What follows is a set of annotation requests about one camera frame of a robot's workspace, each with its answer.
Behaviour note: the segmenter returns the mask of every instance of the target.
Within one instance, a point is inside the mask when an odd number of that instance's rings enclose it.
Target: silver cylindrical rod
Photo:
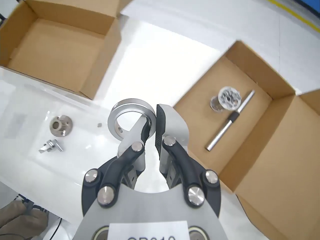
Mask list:
[[[219,133],[215,136],[215,138],[207,145],[206,150],[211,151],[213,147],[218,143],[224,133],[228,130],[228,128],[232,125],[232,121],[228,121],[226,125],[219,131]]]
[[[241,111],[243,110],[243,108],[248,104],[248,102],[251,100],[251,98],[253,97],[253,95],[255,95],[255,90],[253,89],[249,95],[243,100],[243,102],[241,103],[241,105],[239,106],[239,108],[237,109],[238,113],[241,113]]]

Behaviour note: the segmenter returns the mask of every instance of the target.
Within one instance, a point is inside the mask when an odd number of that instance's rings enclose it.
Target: metal screw head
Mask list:
[[[197,226],[189,228],[190,240],[209,240],[205,231]]]
[[[109,226],[104,226],[94,233],[92,240],[107,240],[108,232],[109,232]]]
[[[90,169],[84,176],[84,180],[88,183],[92,183],[97,179],[98,171],[96,169]]]
[[[190,240],[206,240],[202,233],[198,231],[192,231],[189,233]]]
[[[98,192],[97,201],[101,206],[106,206],[110,202],[112,202],[114,197],[115,197],[115,192],[113,188],[109,186],[104,186]]]
[[[131,145],[131,148],[134,152],[140,152],[143,149],[143,144],[140,142],[134,142]]]
[[[188,190],[188,199],[193,205],[200,206],[205,202],[205,194],[202,189],[193,186]]]
[[[174,137],[168,135],[168,136],[166,136],[166,137],[163,139],[163,142],[164,142],[167,146],[171,147],[171,146],[173,146],[173,145],[176,143],[176,139],[175,139]]]
[[[205,177],[211,184],[216,184],[218,182],[218,175],[213,170],[207,170],[205,173]]]

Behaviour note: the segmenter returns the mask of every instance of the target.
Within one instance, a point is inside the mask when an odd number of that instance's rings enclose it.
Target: open cardboard box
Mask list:
[[[217,145],[206,144],[230,112],[210,99],[224,86],[255,95]],[[320,239],[320,90],[294,89],[240,41],[179,100],[191,157],[215,170],[270,240]]]
[[[93,99],[131,0],[21,1],[0,27],[0,65]]]

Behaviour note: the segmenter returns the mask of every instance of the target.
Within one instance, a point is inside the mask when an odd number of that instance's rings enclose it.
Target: yellow floor stripe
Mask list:
[[[312,22],[310,22],[307,19],[304,19],[301,15],[297,14],[295,11],[289,9],[288,7],[284,6],[282,3],[275,1],[275,0],[267,0],[270,3],[276,5],[277,7],[280,7],[281,9],[287,11],[289,14],[293,15],[294,17],[296,17],[297,19],[299,19],[301,22],[305,23],[306,25],[310,26],[312,29],[314,29],[315,31],[320,33],[320,28],[317,27],[315,24],[313,24]]]

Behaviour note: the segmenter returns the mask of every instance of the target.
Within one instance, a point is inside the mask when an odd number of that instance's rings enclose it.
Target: aluminum ring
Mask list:
[[[137,112],[144,115],[150,123],[150,133],[151,137],[156,131],[156,113],[150,104],[147,102],[130,98],[118,102],[111,109],[108,118],[108,128],[110,133],[118,140],[122,141],[129,131],[124,130],[118,124],[118,117],[124,113]]]

